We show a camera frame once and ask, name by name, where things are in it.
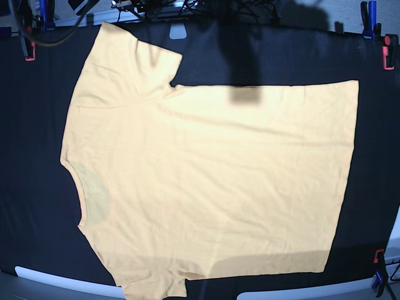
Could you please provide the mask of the yellow t-shirt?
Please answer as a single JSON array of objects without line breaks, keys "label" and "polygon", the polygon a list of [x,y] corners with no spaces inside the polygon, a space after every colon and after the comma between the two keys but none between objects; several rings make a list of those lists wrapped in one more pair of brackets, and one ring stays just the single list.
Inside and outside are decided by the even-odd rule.
[{"label": "yellow t-shirt", "polygon": [[60,157],[79,230],[126,299],[184,297],[186,280],[323,272],[359,83],[171,86],[182,58],[101,25]]}]

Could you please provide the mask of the grey tape patch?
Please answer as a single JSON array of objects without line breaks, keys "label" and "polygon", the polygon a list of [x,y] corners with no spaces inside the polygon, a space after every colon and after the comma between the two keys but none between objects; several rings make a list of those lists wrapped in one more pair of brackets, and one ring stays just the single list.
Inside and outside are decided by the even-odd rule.
[{"label": "grey tape patch", "polygon": [[171,24],[169,38],[172,40],[182,40],[187,38],[186,27],[183,23]]}]

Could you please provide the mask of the black table cloth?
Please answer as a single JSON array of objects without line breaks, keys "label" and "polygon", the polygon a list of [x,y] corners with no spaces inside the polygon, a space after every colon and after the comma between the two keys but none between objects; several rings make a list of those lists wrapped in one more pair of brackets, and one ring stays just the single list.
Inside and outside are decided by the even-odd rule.
[{"label": "black table cloth", "polygon": [[[386,247],[399,207],[399,69],[383,69],[378,42],[357,34],[290,27],[124,24],[138,39],[183,56],[173,84],[359,82],[354,155],[337,233],[320,274],[237,277],[187,283],[189,299],[235,299],[243,292],[308,288],[366,279]],[[74,86],[98,27],[82,27],[25,61],[20,40],[1,41],[1,270],[16,266],[112,284],[78,229],[79,200],[59,162]]]}]

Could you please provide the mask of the red black clamp top left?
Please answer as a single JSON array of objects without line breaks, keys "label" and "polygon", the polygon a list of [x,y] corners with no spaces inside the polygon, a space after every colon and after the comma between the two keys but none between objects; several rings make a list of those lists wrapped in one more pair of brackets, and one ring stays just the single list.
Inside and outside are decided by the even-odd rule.
[{"label": "red black clamp top left", "polygon": [[36,48],[35,44],[27,39],[21,31],[19,31],[19,38],[22,47],[22,53],[24,56],[25,61],[34,61],[36,55]]}]

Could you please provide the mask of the red black clamp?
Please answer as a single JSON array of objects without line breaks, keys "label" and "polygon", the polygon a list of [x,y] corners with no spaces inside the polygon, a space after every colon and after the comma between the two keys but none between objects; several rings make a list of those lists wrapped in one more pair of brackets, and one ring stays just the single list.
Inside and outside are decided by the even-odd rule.
[{"label": "red black clamp", "polygon": [[382,47],[382,61],[384,70],[390,71],[394,69],[394,56],[398,45],[398,35],[386,34]]},{"label": "red black clamp", "polygon": [[374,255],[374,264],[378,264],[385,261],[384,258],[385,249],[377,249]]},{"label": "red black clamp", "polygon": [[36,48],[35,44],[27,39],[21,31],[19,31],[19,38],[22,47],[22,53],[24,56],[25,61],[34,61],[36,55]]}]

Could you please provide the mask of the red black clamp bottom right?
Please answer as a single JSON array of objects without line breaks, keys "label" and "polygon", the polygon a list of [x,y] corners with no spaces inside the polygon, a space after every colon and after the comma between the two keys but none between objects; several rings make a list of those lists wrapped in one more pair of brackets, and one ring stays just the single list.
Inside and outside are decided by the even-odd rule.
[{"label": "red black clamp bottom right", "polygon": [[374,264],[378,264],[385,261],[384,258],[385,249],[377,249],[374,255]]}]

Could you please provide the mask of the blue clamp top left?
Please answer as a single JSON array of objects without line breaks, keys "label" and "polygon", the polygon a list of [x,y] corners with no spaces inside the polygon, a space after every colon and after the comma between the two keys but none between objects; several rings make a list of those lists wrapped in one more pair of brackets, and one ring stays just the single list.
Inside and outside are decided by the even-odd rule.
[{"label": "blue clamp top left", "polygon": [[39,0],[39,20],[44,31],[55,29],[54,23],[55,0]]}]

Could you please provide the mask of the blue clamp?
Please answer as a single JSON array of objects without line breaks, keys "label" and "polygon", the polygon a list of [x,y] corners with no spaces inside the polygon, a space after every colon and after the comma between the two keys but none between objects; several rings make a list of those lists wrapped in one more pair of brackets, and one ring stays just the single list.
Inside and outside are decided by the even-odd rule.
[{"label": "blue clamp", "polygon": [[376,25],[376,1],[361,2],[361,17],[363,22],[362,35],[366,39],[374,39]]},{"label": "blue clamp", "polygon": [[384,260],[380,259],[377,261],[377,268],[371,285],[371,289],[375,293],[376,298],[380,298],[383,295],[387,281],[388,274],[386,271],[386,265]]},{"label": "blue clamp", "polygon": [[39,20],[44,31],[55,29],[54,23],[55,0],[39,0]]}]

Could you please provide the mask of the red black clamp top right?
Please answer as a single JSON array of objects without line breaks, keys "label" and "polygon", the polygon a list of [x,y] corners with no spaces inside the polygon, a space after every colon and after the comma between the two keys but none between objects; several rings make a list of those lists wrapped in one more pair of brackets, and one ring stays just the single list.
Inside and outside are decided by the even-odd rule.
[{"label": "red black clamp top right", "polygon": [[382,61],[384,70],[390,71],[394,69],[394,56],[398,45],[398,35],[386,34],[382,47]]}]

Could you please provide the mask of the blue clamp top right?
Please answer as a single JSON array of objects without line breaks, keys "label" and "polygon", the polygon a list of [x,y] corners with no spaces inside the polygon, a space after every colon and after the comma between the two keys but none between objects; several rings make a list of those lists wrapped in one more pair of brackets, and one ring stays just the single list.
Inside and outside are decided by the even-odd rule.
[{"label": "blue clamp top right", "polygon": [[366,39],[374,39],[376,25],[376,1],[361,2],[361,17],[363,22],[362,35]]}]

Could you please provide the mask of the blue clamp bottom right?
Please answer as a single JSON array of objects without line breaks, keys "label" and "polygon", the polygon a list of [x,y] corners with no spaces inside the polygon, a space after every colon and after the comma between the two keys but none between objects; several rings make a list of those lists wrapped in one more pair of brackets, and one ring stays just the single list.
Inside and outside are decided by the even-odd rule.
[{"label": "blue clamp bottom right", "polygon": [[380,259],[377,261],[377,268],[371,285],[371,289],[375,293],[376,298],[380,298],[383,295],[387,281],[388,274],[386,271],[386,265],[384,260]]}]

